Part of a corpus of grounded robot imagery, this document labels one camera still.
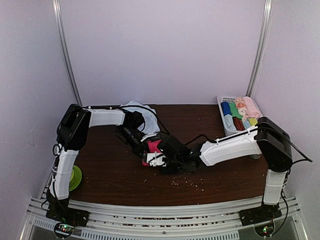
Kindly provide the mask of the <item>magenta pink towel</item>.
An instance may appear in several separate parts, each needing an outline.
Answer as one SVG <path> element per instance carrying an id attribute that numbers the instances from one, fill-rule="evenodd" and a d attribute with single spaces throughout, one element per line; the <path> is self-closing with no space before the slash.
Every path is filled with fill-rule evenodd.
<path id="1" fill-rule="evenodd" d="M 149 166 L 146 162 L 147 160 L 147 154 L 148 153 L 161 153 L 161 151 L 158 149 L 158 144 L 161 142 L 161 140 L 155 140 L 155 141 L 147 141 L 147 147 L 148 149 L 144 152 L 142 156 L 142 165 L 143 166 Z"/>

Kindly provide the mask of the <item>white plastic basket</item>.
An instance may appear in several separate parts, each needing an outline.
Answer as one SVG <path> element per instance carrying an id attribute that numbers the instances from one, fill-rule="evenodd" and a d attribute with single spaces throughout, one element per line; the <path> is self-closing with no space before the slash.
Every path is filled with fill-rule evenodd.
<path id="1" fill-rule="evenodd" d="M 223 129 L 226 136 L 243 131 L 254 124 L 263 115 L 257 104 L 249 96 L 217 96 Z"/>

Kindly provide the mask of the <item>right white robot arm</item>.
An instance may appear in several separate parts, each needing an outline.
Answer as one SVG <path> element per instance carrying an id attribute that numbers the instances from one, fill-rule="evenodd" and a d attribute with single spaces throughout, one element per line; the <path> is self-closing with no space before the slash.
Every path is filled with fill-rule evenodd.
<path id="1" fill-rule="evenodd" d="M 293 165 L 290 136 L 267 117 L 258 119 L 255 126 L 227 137 L 207 140 L 189 148 L 176 137 L 163 138 L 157 148 L 170 167 L 196 171 L 218 163 L 252 155 L 262 155 L 268 171 L 263 205 L 256 210 L 259 220 L 268 220 L 281 198 L 287 172 Z"/>

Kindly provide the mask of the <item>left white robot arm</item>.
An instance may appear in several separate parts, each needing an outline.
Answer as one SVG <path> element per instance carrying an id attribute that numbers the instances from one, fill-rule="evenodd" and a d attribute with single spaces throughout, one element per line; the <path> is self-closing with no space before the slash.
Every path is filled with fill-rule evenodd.
<path id="1" fill-rule="evenodd" d="M 49 196 L 56 201 L 69 198 L 70 180 L 73 166 L 80 150 L 85 146 L 89 128 L 98 126 L 116 126 L 116 131 L 131 146 L 132 152 L 151 167 L 165 167 L 165 157 L 157 148 L 161 140 L 159 129 L 146 131 L 147 123 L 141 110 L 143 106 L 110 107 L 79 106 L 71 104 L 57 127 L 56 146 L 53 150 L 56 160 L 52 167 L 53 177 L 49 187 Z"/>

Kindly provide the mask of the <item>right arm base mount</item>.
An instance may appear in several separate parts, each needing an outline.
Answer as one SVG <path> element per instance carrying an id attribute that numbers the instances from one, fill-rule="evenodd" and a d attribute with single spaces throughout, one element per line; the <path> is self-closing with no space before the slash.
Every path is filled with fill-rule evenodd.
<path id="1" fill-rule="evenodd" d="M 238 212 L 242 226 L 255 225 L 263 222 L 272 221 L 282 216 L 279 204 L 267 205 L 240 210 Z"/>

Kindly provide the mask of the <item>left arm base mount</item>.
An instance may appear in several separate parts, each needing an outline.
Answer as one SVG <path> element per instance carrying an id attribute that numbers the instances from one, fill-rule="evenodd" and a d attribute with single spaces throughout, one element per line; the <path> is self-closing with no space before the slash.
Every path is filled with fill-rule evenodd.
<path id="1" fill-rule="evenodd" d="M 90 213 L 86 210 L 50 205 L 45 216 L 74 227 L 86 227 L 89 215 Z"/>

